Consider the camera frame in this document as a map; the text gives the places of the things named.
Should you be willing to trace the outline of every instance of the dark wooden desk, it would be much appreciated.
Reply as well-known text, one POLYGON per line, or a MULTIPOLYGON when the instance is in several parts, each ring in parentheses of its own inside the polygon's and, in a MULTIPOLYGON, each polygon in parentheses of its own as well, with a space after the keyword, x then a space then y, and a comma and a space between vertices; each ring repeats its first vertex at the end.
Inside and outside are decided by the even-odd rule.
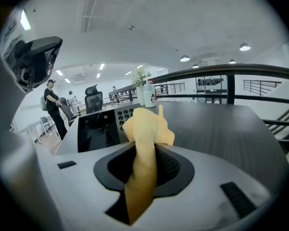
POLYGON ((285 154, 271 131, 247 106, 158 102, 174 145, 221 157, 278 193, 289 175, 285 154))

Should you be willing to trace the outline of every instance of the railing post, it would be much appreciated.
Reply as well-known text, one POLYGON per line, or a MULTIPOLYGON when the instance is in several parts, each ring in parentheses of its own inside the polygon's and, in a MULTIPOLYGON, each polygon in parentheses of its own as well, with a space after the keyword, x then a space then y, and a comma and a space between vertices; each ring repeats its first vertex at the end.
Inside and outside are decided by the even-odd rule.
POLYGON ((236 82, 234 75, 227 75, 227 104, 235 104, 236 82))
POLYGON ((131 89, 129 89, 129 99, 130 101, 133 101, 132 95, 131 95, 131 89))

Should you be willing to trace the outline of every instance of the chair headrest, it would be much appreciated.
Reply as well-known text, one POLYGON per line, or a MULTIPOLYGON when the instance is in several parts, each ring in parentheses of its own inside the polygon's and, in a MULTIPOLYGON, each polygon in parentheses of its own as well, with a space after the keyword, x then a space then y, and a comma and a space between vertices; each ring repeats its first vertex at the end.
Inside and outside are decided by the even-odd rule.
POLYGON ((88 88, 85 90, 85 94, 86 94, 86 95, 94 95, 94 94, 96 94, 96 93, 98 92, 97 89, 96 89, 96 86, 97 86, 97 84, 94 85, 94 86, 92 86, 92 87, 88 87, 88 88))
POLYGON ((60 98, 60 100, 61 100, 61 103, 62 103, 62 104, 65 104, 65 103, 66 103, 66 98, 60 98))

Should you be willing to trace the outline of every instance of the white bottle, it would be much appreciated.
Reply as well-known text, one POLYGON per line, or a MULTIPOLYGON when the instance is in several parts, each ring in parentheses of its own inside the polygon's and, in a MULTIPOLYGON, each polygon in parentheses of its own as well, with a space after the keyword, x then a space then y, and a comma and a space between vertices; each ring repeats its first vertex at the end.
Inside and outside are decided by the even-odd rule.
POLYGON ((155 89, 152 84, 152 79, 149 79, 147 84, 144 84, 144 104, 147 108, 156 106, 155 89))

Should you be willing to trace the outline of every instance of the chair backrest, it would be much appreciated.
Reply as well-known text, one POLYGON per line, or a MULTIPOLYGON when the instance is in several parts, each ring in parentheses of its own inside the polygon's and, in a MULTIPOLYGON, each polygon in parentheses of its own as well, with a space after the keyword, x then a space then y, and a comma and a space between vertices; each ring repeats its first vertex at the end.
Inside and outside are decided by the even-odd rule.
POLYGON ((88 87, 85 90, 85 103, 86 103, 86 113, 92 113, 102 109, 103 104, 103 93, 97 91, 96 85, 88 87))
POLYGON ((48 119, 47 119, 46 117, 44 117, 44 116, 41 117, 40 119, 42 120, 42 123, 43 123, 43 124, 45 124, 45 123, 48 122, 48 119))
POLYGON ((72 125, 72 122, 70 122, 71 120, 73 120, 74 118, 72 117, 73 116, 73 113, 71 112, 71 109, 70 107, 67 106, 66 104, 66 99, 65 98, 60 98, 61 100, 61 104, 62 104, 62 111, 63 113, 66 115, 67 117, 67 120, 68 120, 68 125, 71 126, 72 125))
POLYGON ((103 93, 98 91, 94 95, 85 96, 85 103, 87 114, 101 110, 103 104, 103 93))

